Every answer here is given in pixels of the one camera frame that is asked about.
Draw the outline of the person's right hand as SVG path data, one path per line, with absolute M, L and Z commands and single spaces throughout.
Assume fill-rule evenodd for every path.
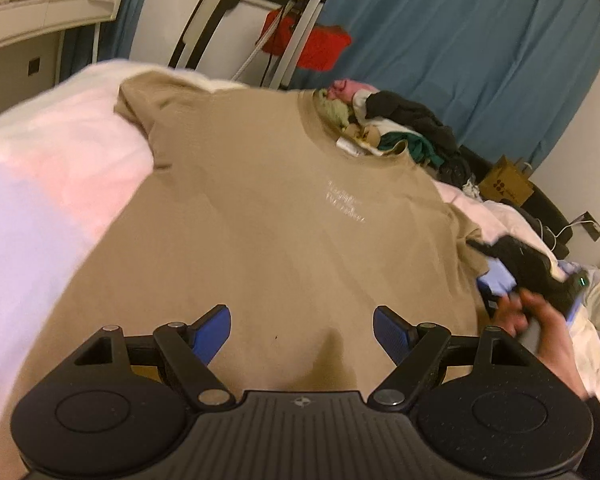
M 566 320 L 560 312 L 543 296 L 523 288 L 498 300 L 493 325 L 518 338 L 528 332 L 531 323 L 539 329 L 535 356 L 574 394 L 586 400 L 588 390 L 578 372 Z

